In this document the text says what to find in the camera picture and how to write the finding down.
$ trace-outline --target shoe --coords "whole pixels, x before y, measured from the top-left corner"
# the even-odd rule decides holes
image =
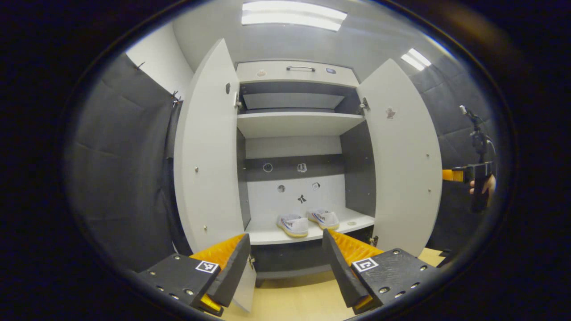
[[[301,217],[299,213],[284,214],[278,216],[277,226],[293,238],[303,238],[307,236],[309,224],[307,218]]]
[[[307,219],[319,224],[322,230],[325,228],[335,230],[339,227],[339,218],[337,218],[335,212],[329,212],[322,208],[309,211],[307,213]]]

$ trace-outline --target floor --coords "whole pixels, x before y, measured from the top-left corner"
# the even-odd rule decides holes
[[[441,251],[425,248],[419,256],[437,266],[444,258]],[[355,316],[345,307],[333,272],[323,272],[291,279],[267,280],[254,289],[252,312],[230,304],[222,318],[227,321],[257,320],[326,320],[338,321]]]

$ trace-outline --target ceiling light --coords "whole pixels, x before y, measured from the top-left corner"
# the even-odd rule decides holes
[[[242,25],[292,23],[338,31],[347,14],[331,8],[293,1],[257,1],[242,6]]]
[[[411,55],[413,55],[416,59],[418,59],[424,66],[428,67],[431,65],[430,61],[426,59],[425,56],[421,55],[420,52],[416,51],[415,49],[410,49],[408,51]]]
[[[424,69],[424,66],[420,64],[420,62],[414,60],[411,56],[409,56],[408,54],[404,54],[402,57],[400,57],[402,60],[408,62],[409,64],[411,64],[414,68],[417,68],[419,71],[422,71]]]

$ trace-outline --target ceiling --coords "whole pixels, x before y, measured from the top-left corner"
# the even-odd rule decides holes
[[[444,53],[401,16],[378,3],[305,0],[346,12],[338,32],[297,25],[242,26],[242,1],[212,0],[173,21],[188,64],[196,70],[210,47],[226,40],[232,60],[299,59],[352,67],[363,81],[387,59],[408,74],[418,72],[400,57],[414,47],[430,61]]]

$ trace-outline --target open cabinet door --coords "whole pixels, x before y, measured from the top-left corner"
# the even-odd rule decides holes
[[[244,233],[236,164],[238,76],[224,39],[204,56],[176,128],[174,182],[180,222],[192,252]],[[256,278],[247,268],[248,278]],[[240,286],[236,293],[253,295]],[[235,295],[235,301],[246,301]]]
[[[436,130],[422,97],[389,59],[359,87],[371,133],[377,187],[375,226],[381,250],[420,255],[440,205],[442,161]]]

